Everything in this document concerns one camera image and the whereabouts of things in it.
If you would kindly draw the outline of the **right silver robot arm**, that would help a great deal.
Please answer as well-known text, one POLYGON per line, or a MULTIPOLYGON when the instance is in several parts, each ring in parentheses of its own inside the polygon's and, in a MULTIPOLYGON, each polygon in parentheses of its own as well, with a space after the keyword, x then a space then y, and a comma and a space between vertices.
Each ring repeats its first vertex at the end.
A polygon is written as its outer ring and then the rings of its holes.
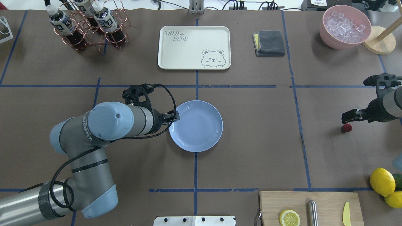
POLYGON ((342 114, 342 123, 352 121, 389 122, 402 116, 401 76, 389 73, 369 76, 363 81, 365 86, 376 88, 377 98, 365 109, 352 109, 342 114))

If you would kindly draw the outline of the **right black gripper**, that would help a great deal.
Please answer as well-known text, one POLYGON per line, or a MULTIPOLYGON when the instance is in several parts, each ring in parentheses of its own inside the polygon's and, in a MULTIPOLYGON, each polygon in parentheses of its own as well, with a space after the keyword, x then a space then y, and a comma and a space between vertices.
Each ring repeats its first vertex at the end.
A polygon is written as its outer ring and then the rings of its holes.
POLYGON ((377 98, 372 100, 366 109, 342 113, 342 124, 353 121, 389 122, 401 118, 401 76, 381 73, 369 76, 363 84, 374 86, 377 98))

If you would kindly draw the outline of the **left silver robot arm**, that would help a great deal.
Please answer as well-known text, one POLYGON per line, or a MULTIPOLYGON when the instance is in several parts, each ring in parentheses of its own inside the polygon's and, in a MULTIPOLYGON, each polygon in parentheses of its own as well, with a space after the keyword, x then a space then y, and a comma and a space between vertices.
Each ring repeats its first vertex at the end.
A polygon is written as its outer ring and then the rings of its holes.
POLYGON ((86 218, 99 217, 118 204, 105 148, 118 140, 147 139, 164 133, 180 119, 175 99, 173 110, 160 113, 149 94, 160 83, 132 85, 122 92, 121 102, 102 102, 79 117, 57 124, 49 140, 68 161, 52 179, 1 200, 2 226, 31 226, 81 211, 86 218))

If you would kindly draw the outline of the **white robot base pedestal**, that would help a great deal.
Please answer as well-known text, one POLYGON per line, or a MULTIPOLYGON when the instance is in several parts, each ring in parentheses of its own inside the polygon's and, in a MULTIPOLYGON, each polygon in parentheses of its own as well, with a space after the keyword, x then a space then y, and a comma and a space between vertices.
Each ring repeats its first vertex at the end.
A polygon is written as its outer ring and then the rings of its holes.
POLYGON ((235 216, 160 216, 154 226, 236 226, 235 216))

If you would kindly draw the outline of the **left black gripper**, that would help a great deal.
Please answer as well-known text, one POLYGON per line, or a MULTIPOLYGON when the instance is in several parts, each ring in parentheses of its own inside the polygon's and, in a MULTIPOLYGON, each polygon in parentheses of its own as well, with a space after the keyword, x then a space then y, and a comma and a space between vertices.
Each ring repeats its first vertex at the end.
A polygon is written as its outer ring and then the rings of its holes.
POLYGON ((140 132, 158 132, 166 125, 167 127, 162 130, 165 132, 174 122, 180 120, 179 113, 175 113, 175 99, 172 93, 160 83, 132 85, 122 92, 122 98, 133 111, 135 127, 143 126, 140 132), (157 87, 165 89, 172 99, 173 109, 167 113, 160 113, 154 109, 149 99, 149 94, 157 87))

